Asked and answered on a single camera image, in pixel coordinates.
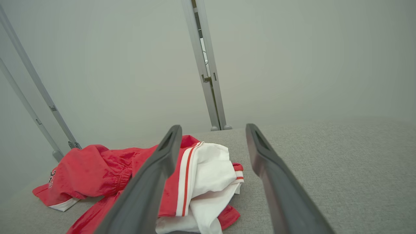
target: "white wall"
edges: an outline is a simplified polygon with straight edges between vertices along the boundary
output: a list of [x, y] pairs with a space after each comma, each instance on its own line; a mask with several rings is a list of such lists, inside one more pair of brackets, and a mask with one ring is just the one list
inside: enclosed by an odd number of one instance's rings
[[180, 1], [3, 0], [83, 146], [136, 146], [174, 124], [211, 128]]
[[5, 29], [0, 24], [0, 57], [12, 74], [17, 85], [26, 96], [36, 115], [41, 119], [42, 124], [49, 132], [59, 149], [65, 155], [69, 152], [68, 138], [53, 116], [48, 105], [41, 96], [35, 83], [32, 81], [16, 49], [14, 48]]
[[227, 124], [416, 124], [416, 1], [206, 0]]
[[56, 165], [49, 145], [0, 72], [0, 204]]

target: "red jacket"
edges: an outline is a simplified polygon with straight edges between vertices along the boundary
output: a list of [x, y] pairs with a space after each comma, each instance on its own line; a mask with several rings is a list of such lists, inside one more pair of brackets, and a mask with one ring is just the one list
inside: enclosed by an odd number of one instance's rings
[[[195, 174], [198, 162], [211, 159], [206, 156], [207, 152], [214, 155], [222, 154], [223, 149], [212, 145], [214, 144], [199, 142], [189, 135], [182, 137], [176, 170], [166, 181], [159, 217], [188, 215], [192, 192], [196, 189]], [[67, 210], [79, 199], [104, 196], [68, 231], [71, 234], [92, 234], [123, 192], [130, 178], [138, 172], [156, 148], [157, 146], [149, 149], [109, 150], [102, 145], [90, 145], [82, 150], [72, 149], [52, 170], [49, 182], [34, 189], [33, 194], [46, 206], [60, 211]], [[228, 163], [221, 162], [224, 167], [229, 167]], [[234, 164], [234, 170], [242, 171], [243, 167]], [[225, 177], [216, 183], [215, 189], [222, 190], [230, 181], [236, 179], [234, 175]], [[239, 213], [228, 205], [218, 216], [221, 228], [224, 230], [239, 216]]]

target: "metal bracket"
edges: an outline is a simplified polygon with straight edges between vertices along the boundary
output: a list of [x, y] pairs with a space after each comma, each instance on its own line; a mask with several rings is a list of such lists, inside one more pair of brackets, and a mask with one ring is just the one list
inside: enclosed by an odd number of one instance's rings
[[211, 82], [212, 81], [212, 79], [211, 79], [211, 77], [209, 76], [209, 77], [204, 77], [204, 75], [202, 75], [202, 80], [205, 82], [205, 83], [209, 83], [209, 82]]
[[73, 148], [82, 149], [78, 142], [72, 143], [72, 142], [68, 141], [68, 145], [71, 149], [73, 149]]

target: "metal pole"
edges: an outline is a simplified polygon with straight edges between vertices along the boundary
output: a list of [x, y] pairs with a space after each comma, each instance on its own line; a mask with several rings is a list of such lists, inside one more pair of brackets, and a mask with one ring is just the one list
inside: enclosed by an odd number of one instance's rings
[[217, 66], [215, 64], [214, 51], [211, 43], [211, 35], [208, 27], [208, 18], [205, 11], [204, 0], [196, 0], [196, 6], [198, 8], [198, 17], [201, 24], [202, 35], [204, 36], [205, 51], [209, 62], [209, 70], [211, 73], [211, 84], [213, 87], [213, 93], [215, 97], [215, 107], [218, 113], [218, 119], [220, 121], [221, 130], [232, 129], [231, 125], [228, 125], [225, 121], [225, 112], [223, 106], [223, 100], [221, 97], [220, 83], [218, 79]]
[[54, 151], [52, 152], [52, 155], [54, 158], [59, 162], [64, 157], [61, 153], [61, 150], [59, 149], [58, 145], [55, 143], [55, 141], [52, 139], [52, 137], [49, 135], [46, 128], [43, 126], [40, 119], [37, 117], [35, 111], [32, 109], [32, 106], [30, 106], [29, 102], [27, 101], [26, 97], [23, 95], [22, 91], [20, 90], [19, 86], [17, 85], [15, 79], [13, 78], [12, 74], [10, 74], [9, 70], [7, 69], [6, 65], [4, 64], [3, 60], [0, 58], [0, 70], [3, 72], [4, 76], [6, 77], [7, 81], [9, 82], [10, 86], [12, 86], [13, 90], [19, 97], [20, 101], [23, 103], [23, 106], [26, 108], [27, 112], [29, 112], [32, 119], [35, 121], [37, 127], [39, 130], [43, 133], [46, 140], [48, 140], [49, 144], [52, 146]]
[[50, 110], [52, 111], [55, 119], [58, 121], [59, 125], [61, 126], [62, 130], [64, 131], [65, 135], [67, 136], [68, 140], [73, 142], [75, 147], [80, 148], [78, 142], [76, 142], [75, 137], [72, 135], [71, 131], [69, 130], [67, 124], [65, 123], [64, 119], [62, 118], [61, 114], [59, 113], [55, 103], [52, 101], [52, 98], [49, 96], [45, 86], [43, 85], [42, 81], [38, 73], [35, 70], [32, 62], [29, 59], [25, 49], [22, 46], [19, 38], [15, 30], [13, 29], [9, 19], [7, 18], [6, 13], [4, 12], [3, 7], [0, 4], [0, 22], [2, 23], [4, 29], [6, 30], [7, 35], [9, 36], [10, 40], [13, 43], [17, 53], [19, 54], [20, 59], [22, 60], [23, 64], [26, 67], [27, 72], [29, 73], [30, 77], [32, 78], [33, 82], [35, 83], [37, 89], [39, 90], [40, 94], [42, 95], [43, 99], [45, 100], [46, 104], [49, 106]]
[[208, 108], [208, 114], [211, 120], [211, 131], [221, 130], [220, 122], [218, 120], [217, 108], [215, 105], [215, 97], [211, 91], [210, 82], [205, 81], [205, 77], [208, 76], [207, 67], [205, 65], [205, 59], [202, 52], [201, 41], [199, 39], [198, 27], [196, 25], [195, 13], [193, 11], [192, 3], [190, 0], [182, 0], [183, 12], [185, 14], [186, 23], [188, 25], [189, 35], [191, 37], [191, 44], [193, 48], [193, 54], [195, 55], [196, 65], [198, 67], [199, 76], [201, 80], [202, 90], [205, 96], [205, 102]]

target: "sleeve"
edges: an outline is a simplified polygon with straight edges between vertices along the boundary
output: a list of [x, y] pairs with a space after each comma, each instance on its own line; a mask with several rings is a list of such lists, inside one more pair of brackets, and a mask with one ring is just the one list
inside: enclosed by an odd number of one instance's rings
[[131, 159], [141, 149], [108, 150], [102, 145], [72, 149], [33, 190], [48, 207], [65, 211], [79, 199], [108, 196], [122, 190], [131, 177]]
[[239, 217], [240, 213], [234, 207], [227, 205], [220, 215], [218, 215], [221, 229], [225, 230], [235, 223]]
[[122, 191], [106, 196], [88, 209], [67, 231], [67, 234], [93, 234], [111, 210]]

